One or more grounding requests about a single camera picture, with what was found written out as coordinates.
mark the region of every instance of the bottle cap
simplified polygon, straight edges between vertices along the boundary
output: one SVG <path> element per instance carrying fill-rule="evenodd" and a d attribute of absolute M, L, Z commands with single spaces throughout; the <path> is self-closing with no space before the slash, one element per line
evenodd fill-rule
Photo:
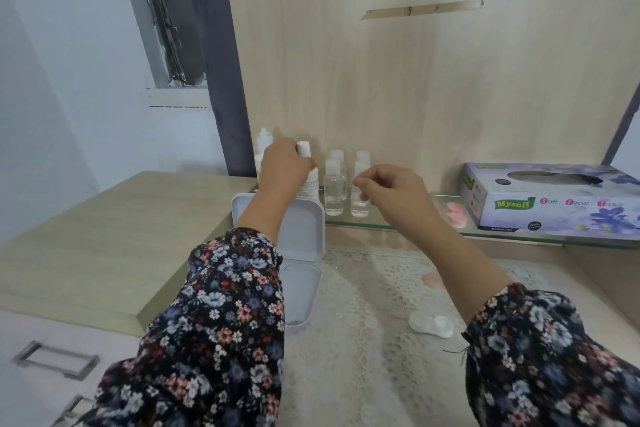
<path fill-rule="evenodd" d="M 340 161 L 336 158 L 326 160 L 326 173 L 329 176 L 340 175 Z"/>
<path fill-rule="evenodd" d="M 296 145 L 296 149 L 300 157 L 311 157 L 311 146 L 306 140 L 300 140 Z"/>
<path fill-rule="evenodd" d="M 361 172 L 364 172 L 367 169 L 369 169 L 370 167 L 371 167 L 371 163 L 370 162 L 367 162 L 366 160 L 359 160 L 358 162 L 356 162 L 354 173 L 357 176 Z"/>
<path fill-rule="evenodd" d="M 338 159 L 340 161 L 340 164 L 344 163 L 344 150 L 333 149 L 331 151 L 331 158 Z"/>
<path fill-rule="evenodd" d="M 258 153 L 263 153 L 271 144 L 273 144 L 273 134 L 262 127 L 260 129 L 260 135 L 258 135 Z"/>
<path fill-rule="evenodd" d="M 356 152 L 356 161 L 363 160 L 369 163 L 368 167 L 371 167 L 371 152 L 368 150 L 358 150 Z"/>

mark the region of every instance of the hand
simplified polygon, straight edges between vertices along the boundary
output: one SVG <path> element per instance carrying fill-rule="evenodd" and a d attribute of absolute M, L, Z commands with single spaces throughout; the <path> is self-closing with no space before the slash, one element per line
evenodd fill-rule
<path fill-rule="evenodd" d="M 389 225 L 411 241 L 425 226 L 444 223 L 422 178 L 411 169 L 374 165 L 356 176 L 353 185 L 362 191 L 362 199 L 370 199 Z"/>
<path fill-rule="evenodd" d="M 264 150 L 259 188 L 291 201 L 307 180 L 309 172 L 316 166 L 316 161 L 312 158 L 298 155 L 295 140 L 276 140 Z"/>

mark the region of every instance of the floral sleeve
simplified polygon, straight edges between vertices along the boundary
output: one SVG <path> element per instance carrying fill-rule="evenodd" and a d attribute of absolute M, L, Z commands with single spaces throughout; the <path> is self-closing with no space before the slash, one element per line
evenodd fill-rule
<path fill-rule="evenodd" d="M 274 425 L 281 394 L 282 257 L 233 229 L 198 246 L 138 356 L 112 365 L 81 426 Z"/>
<path fill-rule="evenodd" d="M 593 341 L 561 294 L 512 284 L 463 334 L 482 426 L 640 426 L 640 370 Z"/>

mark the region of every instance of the plastic case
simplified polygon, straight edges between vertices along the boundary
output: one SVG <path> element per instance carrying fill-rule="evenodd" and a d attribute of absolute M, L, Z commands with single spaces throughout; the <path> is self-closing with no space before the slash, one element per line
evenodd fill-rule
<path fill-rule="evenodd" d="M 242 192 L 233 197 L 234 225 L 254 196 L 252 192 Z M 316 265 L 324 255 L 324 209 L 320 203 L 305 197 L 291 202 L 278 234 L 278 253 L 283 257 L 280 279 L 285 332 L 300 332 L 308 325 L 322 281 L 322 270 Z"/>

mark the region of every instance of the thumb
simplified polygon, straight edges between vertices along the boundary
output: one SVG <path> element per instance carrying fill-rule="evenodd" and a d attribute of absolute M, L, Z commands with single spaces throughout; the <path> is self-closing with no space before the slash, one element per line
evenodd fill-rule
<path fill-rule="evenodd" d="M 362 198 L 371 199 L 371 201 L 376 201 L 384 192 L 388 191 L 368 177 L 358 177 L 353 180 L 353 183 L 362 191 Z"/>

